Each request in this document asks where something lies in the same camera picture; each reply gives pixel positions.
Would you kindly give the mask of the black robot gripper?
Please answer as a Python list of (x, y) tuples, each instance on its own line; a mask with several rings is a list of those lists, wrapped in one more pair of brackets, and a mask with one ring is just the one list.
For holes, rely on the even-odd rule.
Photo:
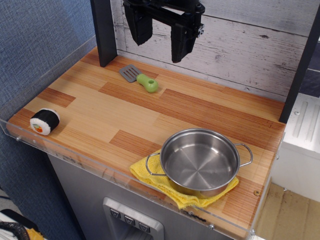
[(124, 0), (125, 17), (139, 46), (153, 35), (153, 19), (171, 27), (171, 60), (179, 63), (203, 33), (205, 6), (199, 0)]

